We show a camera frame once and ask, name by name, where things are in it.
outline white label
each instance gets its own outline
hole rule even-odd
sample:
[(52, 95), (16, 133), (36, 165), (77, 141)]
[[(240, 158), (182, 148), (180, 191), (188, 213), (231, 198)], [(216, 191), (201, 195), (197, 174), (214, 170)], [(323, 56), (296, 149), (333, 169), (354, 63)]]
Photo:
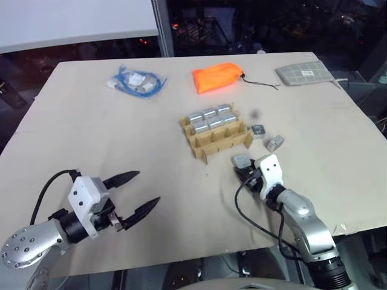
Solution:
[(145, 76), (137, 74), (136, 72), (129, 76), (129, 84), (132, 86), (139, 86), (144, 81)]
[(313, 71), (301, 71), (301, 74), (302, 74), (304, 77), (314, 76)]

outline orange stuff sack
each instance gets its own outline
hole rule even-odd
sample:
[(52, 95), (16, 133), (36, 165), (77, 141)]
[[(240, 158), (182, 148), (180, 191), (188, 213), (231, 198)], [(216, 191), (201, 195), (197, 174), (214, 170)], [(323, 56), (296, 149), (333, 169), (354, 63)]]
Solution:
[(241, 77), (242, 73), (243, 70), (231, 62), (192, 71), (198, 94), (231, 85)]

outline beige tabletop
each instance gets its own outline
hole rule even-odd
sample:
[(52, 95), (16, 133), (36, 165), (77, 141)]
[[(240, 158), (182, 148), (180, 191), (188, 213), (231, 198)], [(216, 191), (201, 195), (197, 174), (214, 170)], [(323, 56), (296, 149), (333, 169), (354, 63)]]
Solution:
[[(128, 231), (112, 227), (87, 239), (56, 272), (85, 274), (149, 266), (275, 244), (237, 213), (239, 181), (231, 157), (268, 154), (262, 140), (195, 159), (179, 119), (191, 112), (234, 103), (248, 124), (263, 124), (267, 141), (285, 143), (275, 153), (285, 186), (310, 198), (333, 235), (387, 225), (387, 142), (343, 89), (332, 83), (271, 87), (236, 84), (198, 95), (191, 71), (234, 62), (248, 80), (280, 83), (274, 69), (316, 60), (312, 53), (97, 60), (60, 63), (0, 156), (0, 240), (28, 224), (37, 196), (51, 175), (77, 168), (102, 179), (140, 170), (112, 191), (117, 212), (129, 216), (161, 196), (154, 210)], [(106, 86), (119, 65), (169, 78), (162, 94), (142, 100)], [(253, 119), (253, 112), (258, 118)], [(49, 188), (37, 216), (70, 209), (68, 177)], [(241, 208), (278, 231), (278, 217), (241, 193)]]

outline black cable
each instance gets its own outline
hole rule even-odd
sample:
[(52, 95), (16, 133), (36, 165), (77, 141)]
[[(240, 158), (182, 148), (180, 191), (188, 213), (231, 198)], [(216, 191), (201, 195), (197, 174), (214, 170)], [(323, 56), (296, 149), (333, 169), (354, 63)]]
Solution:
[(58, 178), (60, 175), (65, 174), (65, 173), (69, 173), (69, 174), (70, 174), (70, 173), (74, 173), (74, 172), (76, 172), (75, 169), (72, 169), (72, 170), (62, 170), (62, 171), (60, 171), (60, 172), (54, 174), (54, 175), (46, 182), (46, 184), (44, 185), (44, 187), (43, 187), (41, 193), (39, 194), (39, 197), (37, 198), (37, 202), (36, 202), (34, 211), (32, 212), (30, 225), (35, 224), (35, 219), (36, 219), (37, 211), (39, 210), (39, 207), (41, 206), (41, 203), (42, 203), (44, 194), (46, 193), (47, 188), (50, 186), (50, 184), (51, 184), (56, 178)]
[(281, 252), (281, 254), (283, 255), (283, 257), (285, 259), (293, 260), (293, 261), (303, 261), (302, 258), (300, 258), (300, 257), (289, 256), (287, 253), (285, 253), (284, 246), (282, 244), (282, 243), (285, 243), (285, 241), (282, 240), (282, 232), (284, 231), (284, 224), (285, 224), (285, 217), (284, 217), (284, 214), (282, 213), (282, 204), (280, 205), (279, 210), (277, 210), (277, 212), (281, 216), (281, 223), (279, 224), (279, 231), (278, 231), (279, 251)]
[(245, 74), (241, 74), (241, 78), (243, 79), (244, 82), (246, 83), (252, 83), (253, 85), (260, 85), (260, 86), (271, 86), (272, 88), (275, 88), (277, 91), (278, 91), (278, 88), (277, 86), (280, 86), (280, 85), (271, 85), (269, 83), (260, 83), (260, 82), (250, 82), (248, 80), (245, 79)]
[(231, 268), (231, 266), (227, 263), (226, 259), (223, 256), (221, 256), (221, 258), (230, 271), (237, 273), (240, 276), (240, 273), (237, 270), (234, 270), (233, 268)]
[[(248, 222), (250, 222), (254, 227), (256, 227), (257, 229), (263, 231), (265, 234), (268, 234), (270, 237), (276, 239), (276, 240), (279, 240), (279, 237), (275, 234), (273, 234), (271, 231), (268, 231), (266, 230), (265, 228), (262, 228), (260, 225), (258, 225), (256, 222), (252, 221), (250, 218), (248, 218), (243, 212), (242, 210), (240, 209), (239, 205), (238, 205), (238, 195), (239, 193), (241, 192), (242, 188), (250, 182), (250, 180), (252, 179), (253, 176), (251, 176), (250, 178), (247, 178), (242, 184), (241, 186), (239, 186), (239, 188), (236, 190), (236, 193), (235, 193), (235, 197), (234, 197), (234, 203), (235, 203), (235, 207), (236, 207), (236, 210), (238, 211), (238, 213), (245, 219), (247, 220)], [(296, 251), (297, 253), (299, 253), (298, 249), (293, 246), (291, 243), (288, 243), (286, 240), (283, 240), (282, 243), (284, 243), (286, 246), (290, 247), (291, 249), (293, 249), (294, 251)]]
[[(293, 256), (297, 256), (295, 251), (292, 250), (291, 253), (293, 254)], [(302, 275), (300, 261), (294, 261), (294, 263), (296, 264), (298, 280), (300, 281), (300, 284), (304, 284), (305, 285), (305, 279), (304, 279), (304, 275)]]

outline small metal block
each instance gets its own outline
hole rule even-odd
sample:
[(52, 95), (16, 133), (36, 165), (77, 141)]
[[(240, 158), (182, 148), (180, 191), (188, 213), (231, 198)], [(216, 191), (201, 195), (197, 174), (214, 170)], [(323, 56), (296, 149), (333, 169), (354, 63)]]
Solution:
[(265, 137), (266, 131), (263, 125), (253, 125), (252, 131), (254, 133), (254, 138), (262, 139)]
[(243, 169), (252, 165), (252, 161), (245, 154), (234, 156), (232, 158), (232, 163), (234, 163), (234, 166), (239, 169)]
[(274, 152), (275, 150), (277, 150), (279, 148), (279, 146), (281, 146), (283, 144), (283, 142), (285, 141), (285, 139), (283, 139), (281, 136), (275, 136), (273, 139), (271, 139), (266, 148), (267, 150), (269, 150), (270, 152)]
[(215, 108), (205, 109), (205, 110), (203, 110), (203, 115), (204, 115), (204, 118), (206, 118), (206, 119), (215, 117), (216, 116), (216, 109)]

